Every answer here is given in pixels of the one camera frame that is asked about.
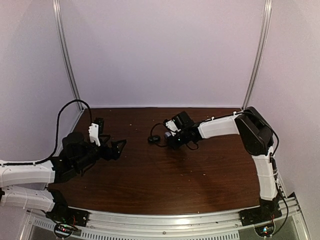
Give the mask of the black earbud charging case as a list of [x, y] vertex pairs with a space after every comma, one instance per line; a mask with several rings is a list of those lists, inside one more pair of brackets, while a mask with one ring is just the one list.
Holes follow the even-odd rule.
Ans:
[[157, 144], [161, 141], [161, 137], [159, 135], [150, 135], [147, 141], [149, 144]]

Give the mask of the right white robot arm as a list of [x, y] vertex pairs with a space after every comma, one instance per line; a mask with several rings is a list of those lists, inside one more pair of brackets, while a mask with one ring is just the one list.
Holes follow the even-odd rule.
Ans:
[[238, 135], [244, 149], [251, 155], [257, 172], [259, 201], [262, 206], [257, 208], [256, 216], [259, 220], [266, 221], [276, 212], [275, 205], [280, 198], [275, 161], [279, 138], [254, 107], [200, 122], [194, 122], [183, 111], [170, 120], [165, 120], [163, 124], [167, 129], [167, 145], [172, 149], [215, 137]]

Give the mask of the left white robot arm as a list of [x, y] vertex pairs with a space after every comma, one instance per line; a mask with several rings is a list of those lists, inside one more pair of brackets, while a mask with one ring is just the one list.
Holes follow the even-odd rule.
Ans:
[[0, 205], [52, 212], [61, 222], [72, 218], [63, 195], [57, 190], [36, 190], [25, 184], [60, 184], [83, 176], [100, 159], [117, 160], [127, 141], [108, 144], [109, 135], [85, 141], [80, 132], [72, 132], [62, 139], [59, 156], [34, 162], [0, 162]]

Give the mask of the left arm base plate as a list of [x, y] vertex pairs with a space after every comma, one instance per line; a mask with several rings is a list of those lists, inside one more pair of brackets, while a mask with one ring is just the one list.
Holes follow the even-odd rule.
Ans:
[[79, 227], [86, 227], [89, 218], [88, 211], [63, 205], [55, 206], [52, 211], [46, 212], [46, 214], [48, 218], [58, 223], [66, 223]]

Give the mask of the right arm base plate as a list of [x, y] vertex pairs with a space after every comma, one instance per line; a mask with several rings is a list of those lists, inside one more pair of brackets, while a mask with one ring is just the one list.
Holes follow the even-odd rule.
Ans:
[[280, 210], [274, 213], [262, 213], [261, 207], [244, 209], [239, 212], [242, 226], [256, 225], [264, 222], [270, 222], [283, 214]]

